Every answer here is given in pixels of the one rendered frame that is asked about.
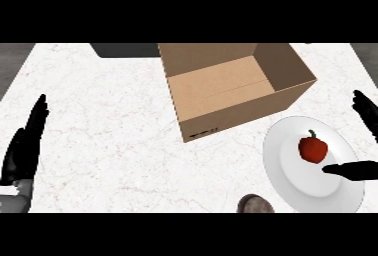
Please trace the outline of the white round plate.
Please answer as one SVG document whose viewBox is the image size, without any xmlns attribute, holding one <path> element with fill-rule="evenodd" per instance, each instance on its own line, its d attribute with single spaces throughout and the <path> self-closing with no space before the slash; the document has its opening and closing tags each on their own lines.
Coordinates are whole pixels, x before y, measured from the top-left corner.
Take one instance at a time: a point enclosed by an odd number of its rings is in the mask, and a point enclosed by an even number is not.
<svg viewBox="0 0 378 256">
<path fill-rule="evenodd" d="M 327 153 L 318 164 L 299 156 L 299 140 L 311 136 L 309 130 L 327 144 Z M 262 143 L 265 173 L 277 194 L 295 211 L 357 211 L 364 197 L 364 182 L 352 182 L 321 171 L 326 165 L 355 161 L 357 156 L 345 139 L 315 119 L 286 117 L 270 127 Z"/>
</svg>

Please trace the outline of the brown cardboard box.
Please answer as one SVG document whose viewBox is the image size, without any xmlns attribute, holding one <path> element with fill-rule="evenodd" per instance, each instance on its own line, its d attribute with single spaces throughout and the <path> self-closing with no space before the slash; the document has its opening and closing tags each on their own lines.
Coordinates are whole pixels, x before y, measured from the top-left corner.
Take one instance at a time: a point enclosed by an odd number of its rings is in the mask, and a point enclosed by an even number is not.
<svg viewBox="0 0 378 256">
<path fill-rule="evenodd" d="M 286 43 L 160 43 L 157 50 L 185 142 L 286 110 L 315 82 Z"/>
</svg>

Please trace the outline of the dark grey flat appliance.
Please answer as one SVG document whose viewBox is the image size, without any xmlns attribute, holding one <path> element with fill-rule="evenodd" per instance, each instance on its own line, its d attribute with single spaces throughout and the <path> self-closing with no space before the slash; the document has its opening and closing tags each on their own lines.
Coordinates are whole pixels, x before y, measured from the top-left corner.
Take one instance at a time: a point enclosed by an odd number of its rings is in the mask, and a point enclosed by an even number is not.
<svg viewBox="0 0 378 256">
<path fill-rule="evenodd" d="M 91 43 L 101 58 L 153 58 L 159 56 L 156 43 Z"/>
</svg>

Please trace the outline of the grey rounded robot part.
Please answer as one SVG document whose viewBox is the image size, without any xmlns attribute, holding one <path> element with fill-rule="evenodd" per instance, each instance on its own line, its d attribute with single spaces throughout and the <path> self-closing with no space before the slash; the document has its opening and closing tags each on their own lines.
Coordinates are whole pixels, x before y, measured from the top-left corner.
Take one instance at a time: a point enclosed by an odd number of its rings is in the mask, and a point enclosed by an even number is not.
<svg viewBox="0 0 378 256">
<path fill-rule="evenodd" d="M 274 209 L 268 201 L 255 194 L 242 197 L 237 203 L 237 213 L 273 213 Z"/>
</svg>

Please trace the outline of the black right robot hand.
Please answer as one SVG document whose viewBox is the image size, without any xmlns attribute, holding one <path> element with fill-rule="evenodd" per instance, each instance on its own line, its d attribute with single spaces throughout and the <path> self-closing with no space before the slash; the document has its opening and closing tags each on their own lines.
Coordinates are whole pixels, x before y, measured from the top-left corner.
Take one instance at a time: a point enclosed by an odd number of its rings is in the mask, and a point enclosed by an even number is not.
<svg viewBox="0 0 378 256">
<path fill-rule="evenodd" d="M 358 90 L 354 90 L 352 94 L 351 107 L 378 143 L 378 106 Z M 326 174 L 343 177 L 349 181 L 378 180 L 378 162 L 371 160 L 326 165 L 321 171 Z"/>
</svg>

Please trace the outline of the red bell pepper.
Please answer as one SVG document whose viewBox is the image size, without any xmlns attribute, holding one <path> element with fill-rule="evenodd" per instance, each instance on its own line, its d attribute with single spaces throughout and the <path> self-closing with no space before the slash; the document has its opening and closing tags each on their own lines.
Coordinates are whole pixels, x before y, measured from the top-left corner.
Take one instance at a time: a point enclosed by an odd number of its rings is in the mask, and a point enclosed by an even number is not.
<svg viewBox="0 0 378 256">
<path fill-rule="evenodd" d="M 312 130 L 308 133 L 309 136 L 299 139 L 298 152 L 302 160 L 318 164 L 327 154 L 327 144 L 315 137 Z"/>
</svg>

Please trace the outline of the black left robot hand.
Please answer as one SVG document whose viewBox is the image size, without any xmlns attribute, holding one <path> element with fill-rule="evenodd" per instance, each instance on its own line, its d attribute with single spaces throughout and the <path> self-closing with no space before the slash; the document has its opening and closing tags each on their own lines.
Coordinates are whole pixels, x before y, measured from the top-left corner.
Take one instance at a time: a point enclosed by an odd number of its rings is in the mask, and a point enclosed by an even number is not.
<svg viewBox="0 0 378 256">
<path fill-rule="evenodd" d="M 39 156 L 39 140 L 48 116 L 45 95 L 41 94 L 30 109 L 26 125 L 16 130 L 8 143 L 0 174 L 0 186 L 32 179 Z"/>
</svg>

